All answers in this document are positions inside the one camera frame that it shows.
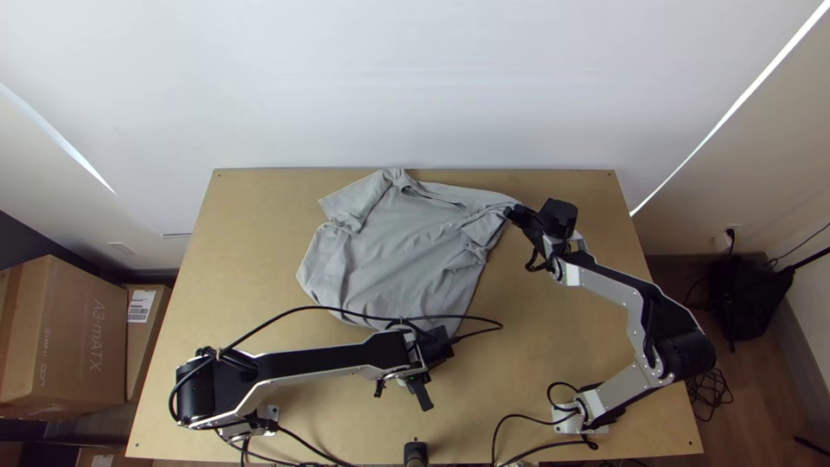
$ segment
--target gray shirt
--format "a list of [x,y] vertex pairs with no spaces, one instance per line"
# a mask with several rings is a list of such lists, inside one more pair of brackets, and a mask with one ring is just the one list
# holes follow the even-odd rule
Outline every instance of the gray shirt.
[[[297,280],[318,304],[377,317],[462,315],[517,201],[499,193],[412,180],[378,170],[320,200],[329,218],[314,233]],[[387,323],[333,313],[384,329]],[[444,325],[459,319],[417,322]]]

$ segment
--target wooden floor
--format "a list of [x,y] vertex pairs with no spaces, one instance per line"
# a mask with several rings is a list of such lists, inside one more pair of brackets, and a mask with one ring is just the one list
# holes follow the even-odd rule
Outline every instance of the wooden floor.
[[[654,281],[669,296],[682,300],[700,274],[701,263],[677,259],[648,259]],[[693,296],[690,303],[700,302]],[[794,466],[830,465],[830,457],[797,445],[795,435],[812,438],[804,406],[772,332],[751,342],[739,342],[731,353],[720,328],[702,310],[693,310],[718,351],[718,368],[727,379],[734,402],[716,410],[712,421],[698,422],[705,453],[696,456],[642,459],[651,467]],[[814,439],[817,444],[822,440]],[[830,440],[823,440],[827,445]],[[208,467],[222,464],[156,461],[158,467]],[[588,462],[584,467],[594,467]],[[635,465],[625,461],[622,465]]]

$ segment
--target tabletop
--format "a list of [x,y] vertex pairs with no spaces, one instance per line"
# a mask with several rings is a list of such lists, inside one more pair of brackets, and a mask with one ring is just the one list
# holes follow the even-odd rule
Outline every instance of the tabletop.
[[[193,432],[167,409],[176,367],[199,347],[220,348],[283,310],[312,304],[295,273],[311,236],[326,221],[317,200],[372,170],[216,170],[173,290],[132,427],[127,455],[239,462],[211,432]],[[608,170],[408,170],[414,179],[512,196],[540,208],[548,197],[575,204],[577,230],[597,261],[650,279],[616,174]],[[403,387],[375,399],[359,376],[281,387],[268,401],[280,424],[352,464],[400,464],[417,438],[435,464],[490,462],[496,423],[508,413],[550,420],[545,396],[554,381],[576,387],[604,381],[632,360],[626,311],[588,291],[525,272],[532,247],[508,226],[490,252],[468,313],[504,329],[467,339],[455,358],[431,372],[435,408],[421,412]],[[460,333],[481,327],[465,321]],[[254,354],[360,342],[372,330],[305,311],[275,323],[241,348]],[[572,393],[554,391],[554,400]],[[552,427],[510,420],[496,444],[502,462],[536,445],[574,439]],[[652,457],[703,451],[686,389],[663,388],[636,402],[610,433],[592,437],[599,450],[571,445],[529,461]],[[288,461],[322,461],[284,434],[256,437],[249,447]]]

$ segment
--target black cable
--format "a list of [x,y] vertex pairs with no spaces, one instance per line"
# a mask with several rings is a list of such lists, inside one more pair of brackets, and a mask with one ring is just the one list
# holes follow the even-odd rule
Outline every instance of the black cable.
[[726,254],[727,256],[731,256],[732,252],[735,250],[735,229],[730,227],[727,228],[725,231],[726,235],[728,235],[729,238],[732,240],[731,242],[729,242],[729,252]]
[[479,334],[484,334],[485,332],[493,332],[493,331],[495,331],[495,330],[500,330],[500,329],[504,329],[504,326],[502,326],[502,325],[499,323],[499,326],[498,326],[498,327],[496,327],[496,328],[480,329],[480,330],[478,330],[478,331],[468,332],[467,334],[463,334],[463,335],[461,335],[461,336],[455,336],[455,337],[453,337],[452,339],[453,339],[455,342],[460,342],[460,341],[462,341],[462,340],[464,340],[464,339],[466,339],[466,338],[468,338],[468,337],[478,336]]
[[174,399],[176,398],[176,393],[179,392],[179,389],[182,387],[184,383],[188,382],[188,380],[192,378],[194,374],[198,373],[200,370],[205,368],[208,364],[211,363],[211,361],[212,360],[210,358],[206,358],[205,361],[199,364],[199,366],[193,368],[193,370],[185,374],[179,381],[175,383],[175,385],[173,385],[173,389],[170,391],[170,398],[167,402],[168,409],[170,410],[170,417],[173,417],[173,420],[175,420],[176,422],[180,421],[178,414],[176,414],[176,408],[174,407],[173,403]]
[[807,242],[809,242],[810,240],[812,240],[812,239],[813,239],[816,235],[818,235],[818,234],[820,234],[820,233],[824,232],[825,230],[827,230],[827,228],[828,228],[828,227],[830,227],[830,222],[828,222],[827,224],[825,224],[825,225],[824,225],[824,227],[822,227],[822,228],[820,228],[820,229],[816,230],[816,231],[815,231],[812,235],[810,235],[809,237],[807,237],[807,238],[806,238],[803,242],[801,242],[801,243],[799,243],[798,245],[796,245],[793,249],[789,250],[788,252],[784,253],[784,254],[783,254],[783,255],[781,255],[781,256],[778,256],[778,257],[775,257],[775,258],[773,258],[773,259],[768,260],[768,261],[767,261],[766,263],[764,263],[763,265],[764,265],[764,266],[767,266],[767,267],[775,267],[775,266],[777,266],[777,265],[778,265],[778,261],[779,261],[779,260],[786,258],[787,256],[789,256],[789,254],[790,254],[790,253],[792,253],[792,252],[794,252],[795,250],[797,250],[797,249],[801,248],[802,246],[804,246]]
[[731,404],[735,400],[719,368],[713,368],[686,380],[686,393],[693,404],[699,402],[711,408],[709,414],[705,416],[700,416],[697,411],[693,410],[695,418],[702,422],[711,420],[716,408],[723,404]]
[[706,280],[706,279],[708,279],[708,278],[709,278],[709,276],[708,276],[708,275],[705,275],[705,276],[703,276],[702,278],[699,278],[699,279],[695,280],[695,281],[692,283],[692,286],[691,286],[691,287],[689,287],[689,290],[686,292],[686,296],[685,296],[685,297],[683,297],[683,301],[682,301],[682,302],[680,302],[680,304],[682,304],[683,306],[686,306],[686,303],[689,301],[689,297],[691,297],[691,296],[692,296],[692,292],[694,291],[694,289],[697,289],[697,288],[698,288],[698,285],[703,284],[703,281],[704,281],[704,280]]
[[[401,321],[395,321],[395,322],[389,323],[389,324],[386,325],[386,327],[384,329],[391,329],[395,325],[401,325]],[[432,341],[432,342],[437,341],[437,338],[435,336],[433,336],[432,334],[430,334],[430,333],[426,332],[425,330],[421,329],[420,326],[415,325],[415,323],[406,322],[406,323],[404,323],[404,325],[409,327],[410,329],[413,329],[416,334],[418,334],[419,336],[423,337],[424,339],[426,339],[428,341]]]
[[536,422],[540,425],[553,426],[553,425],[558,425],[558,424],[564,422],[565,420],[570,419],[571,417],[575,417],[576,415],[577,415],[576,412],[569,413],[568,415],[565,415],[562,419],[554,420],[554,421],[544,421],[544,420],[540,420],[540,419],[535,419],[533,417],[528,417],[527,415],[522,415],[521,413],[510,413],[508,415],[505,415],[504,417],[501,418],[501,420],[499,420],[499,423],[496,424],[496,426],[495,426],[495,430],[493,430],[493,441],[490,444],[491,464],[495,467],[495,440],[499,435],[499,428],[501,428],[501,425],[504,422],[506,422],[510,419],[524,419],[524,420],[530,420],[532,422]]
[[654,327],[654,315],[657,314],[654,310],[657,307],[657,303],[652,297],[648,299],[646,305],[645,311],[648,312],[648,316],[646,317],[646,327],[643,330],[644,336],[642,339],[642,354],[646,356],[646,363],[648,366],[654,368],[657,360],[654,356],[654,332],[652,331],[652,328]]
[[356,465],[354,465],[354,464],[350,464],[350,463],[348,463],[348,462],[346,462],[346,461],[343,461],[343,460],[341,460],[341,459],[338,459],[337,457],[334,457],[334,456],[332,456],[332,455],[330,455],[330,454],[326,454],[325,452],[320,451],[319,449],[317,449],[317,448],[316,448],[316,447],[314,447],[313,445],[311,445],[311,444],[309,444],[308,442],[306,442],[306,441],[305,441],[305,439],[300,438],[300,437],[299,437],[299,436],[297,436],[294,432],[292,432],[292,431],[288,430],[287,428],[284,428],[284,427],[280,426],[280,427],[279,427],[279,431],[281,431],[281,432],[283,432],[283,433],[287,434],[288,436],[290,436],[290,437],[294,438],[294,439],[295,439],[297,442],[299,442],[301,445],[303,445],[303,446],[305,446],[306,448],[308,448],[308,449],[309,449],[309,451],[314,452],[317,456],[320,456],[320,457],[322,457],[322,458],[324,458],[324,459],[328,460],[329,462],[334,463],[335,465],[342,465],[342,466],[344,466],[344,467],[357,467],[357,466],[356,466]]
[[272,459],[270,457],[266,457],[266,456],[262,456],[260,454],[257,454],[256,452],[250,452],[249,450],[247,450],[247,448],[245,448],[245,449],[240,448],[239,446],[235,445],[234,443],[231,443],[229,440],[223,438],[222,435],[219,433],[219,430],[215,430],[214,432],[216,433],[216,436],[219,437],[219,439],[221,439],[223,442],[225,442],[226,445],[229,445],[232,448],[234,448],[236,451],[239,451],[242,454],[243,457],[244,456],[256,457],[257,459],[262,459],[266,462],[270,462],[270,463],[277,464],[277,465],[284,465],[286,467],[298,467],[298,465],[300,465],[300,464],[293,464],[291,462],[281,461],[281,460],[278,460],[278,459]]
[[551,406],[553,408],[555,408],[556,410],[560,411],[560,412],[578,412],[579,407],[564,408],[562,406],[557,406],[556,404],[553,403],[553,399],[551,398],[551,390],[554,389],[556,386],[569,387],[571,390],[573,390],[574,393],[579,392],[579,390],[576,389],[572,384],[566,383],[564,381],[552,382],[551,385],[547,387],[547,401],[551,403]]
[[231,342],[231,344],[230,344],[230,345],[228,345],[227,347],[225,347],[224,349],[221,349],[221,350],[219,351],[219,354],[217,355],[217,358],[218,358],[218,359],[221,359],[221,357],[225,354],[225,352],[227,352],[227,351],[228,351],[228,350],[230,350],[230,349],[233,349],[233,348],[234,348],[234,347],[236,347],[237,345],[240,345],[240,344],[241,344],[242,342],[244,342],[244,341],[245,341],[248,337],[251,337],[251,336],[253,336],[254,334],[256,334],[256,333],[260,332],[262,329],[264,329],[264,328],[266,328],[266,327],[270,326],[272,323],[274,323],[274,322],[275,322],[275,321],[277,321],[278,319],[281,319],[281,318],[283,318],[283,317],[287,317],[287,316],[289,316],[289,315],[292,315],[292,314],[294,314],[294,313],[297,313],[298,311],[303,311],[303,310],[328,310],[328,311],[337,311],[338,313],[342,313],[342,314],[344,314],[344,315],[348,315],[348,316],[351,316],[351,317],[362,317],[362,318],[365,318],[365,319],[373,319],[373,320],[375,320],[375,321],[385,321],[385,322],[388,322],[388,323],[401,323],[401,324],[406,324],[407,322],[410,322],[410,321],[422,321],[422,320],[425,320],[425,319],[453,319],[453,318],[457,318],[457,319],[471,319],[471,320],[474,320],[474,321],[483,321],[483,322],[485,322],[485,323],[497,324],[497,325],[499,325],[499,326],[503,326],[501,323],[499,323],[499,322],[497,322],[497,321],[495,321],[495,320],[489,319],[489,318],[485,318],[485,317],[473,317],[473,316],[467,316],[467,315],[429,315],[429,316],[426,316],[426,317],[400,317],[400,318],[390,318],[390,317],[373,317],[373,316],[371,316],[371,315],[367,315],[367,314],[365,314],[365,313],[357,313],[357,312],[355,312],[355,311],[344,310],[344,309],[342,309],[342,308],[336,308],[336,307],[333,307],[333,306],[325,306],[325,305],[306,305],[306,306],[300,306],[300,307],[297,307],[297,308],[293,308],[293,309],[288,310],[288,311],[284,311],[284,312],[280,313],[279,315],[276,315],[275,317],[268,319],[267,321],[265,321],[264,323],[260,324],[260,325],[259,325],[259,326],[257,326],[256,328],[251,329],[250,331],[248,331],[247,333],[245,333],[242,337],[240,337],[239,339],[237,339],[237,340],[235,340],[235,341]]
[[245,438],[245,441],[242,441],[242,452],[239,453],[239,467],[245,467],[245,454],[247,454],[248,445],[250,443],[250,438]]

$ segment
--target cable bundle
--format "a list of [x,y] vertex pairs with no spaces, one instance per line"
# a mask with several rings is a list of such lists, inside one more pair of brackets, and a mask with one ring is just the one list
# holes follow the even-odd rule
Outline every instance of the cable bundle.
[[[716,408],[723,404],[731,404],[735,400],[732,396],[732,391],[729,389],[729,385],[726,384],[724,373],[720,371],[720,368],[713,368],[703,374],[698,374],[692,379],[686,380],[686,393],[689,394],[689,400],[693,404],[692,410],[695,418],[703,422],[712,419]],[[695,402],[710,407],[709,414],[705,417],[698,415],[694,411]]]

